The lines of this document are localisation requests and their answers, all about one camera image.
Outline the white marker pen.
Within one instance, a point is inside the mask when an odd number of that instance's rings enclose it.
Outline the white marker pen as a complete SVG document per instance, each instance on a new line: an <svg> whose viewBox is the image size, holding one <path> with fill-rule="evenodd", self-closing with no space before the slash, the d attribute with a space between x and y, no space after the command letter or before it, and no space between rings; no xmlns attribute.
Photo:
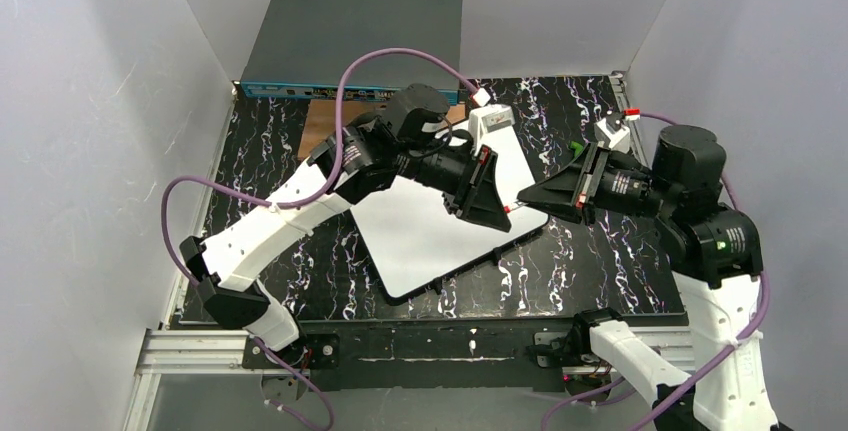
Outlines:
<svg viewBox="0 0 848 431"><path fill-rule="evenodd" d="M508 205L505 205L504 210L507 214L509 214L509 213L517 211L518 209L521 209L525 206L526 206L525 203L516 201L516 202L510 203Z"/></svg>

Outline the white whiteboard black frame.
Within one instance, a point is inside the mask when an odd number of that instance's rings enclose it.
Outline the white whiteboard black frame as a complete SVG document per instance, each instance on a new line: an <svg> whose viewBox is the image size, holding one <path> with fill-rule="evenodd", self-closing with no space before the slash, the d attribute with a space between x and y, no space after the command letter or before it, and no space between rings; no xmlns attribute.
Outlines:
<svg viewBox="0 0 848 431"><path fill-rule="evenodd" d="M496 182L504 205L535 183L515 124L482 139L498 153ZM547 214L523 207L508 214L508 232L467 223L448 214L439 191L403 177L354 205L351 214L392 301L492 257L549 221Z"/></svg>

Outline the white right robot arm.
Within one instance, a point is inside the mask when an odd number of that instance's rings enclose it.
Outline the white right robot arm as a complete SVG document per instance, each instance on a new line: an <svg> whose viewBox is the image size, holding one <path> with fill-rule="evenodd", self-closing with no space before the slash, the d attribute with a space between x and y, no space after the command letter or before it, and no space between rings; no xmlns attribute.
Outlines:
<svg viewBox="0 0 848 431"><path fill-rule="evenodd" d="M653 162L591 144L561 171L518 193L534 210L592 225L598 211L654 222L688 317L695 365L687 373L638 337L616 311L575 315L540 346L562 366L593 357L650 406L659 430L778 430L764 379L760 331L769 304L759 232L721 200L725 149L704 128L661 130Z"/></svg>

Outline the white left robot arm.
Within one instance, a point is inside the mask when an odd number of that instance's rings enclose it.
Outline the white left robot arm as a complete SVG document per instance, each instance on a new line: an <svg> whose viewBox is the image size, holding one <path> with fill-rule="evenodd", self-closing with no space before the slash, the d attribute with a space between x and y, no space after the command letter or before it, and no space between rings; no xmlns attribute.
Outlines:
<svg viewBox="0 0 848 431"><path fill-rule="evenodd" d="M291 311L260 283L266 266L313 229L347 212L396 177L438 190L448 214L502 232L511 229L496 186L498 155L465 130L444 134L447 98L424 84L396 92L316 146L295 173L235 224L179 245L203 309L228 330L243 329L263 352L301 337Z"/></svg>

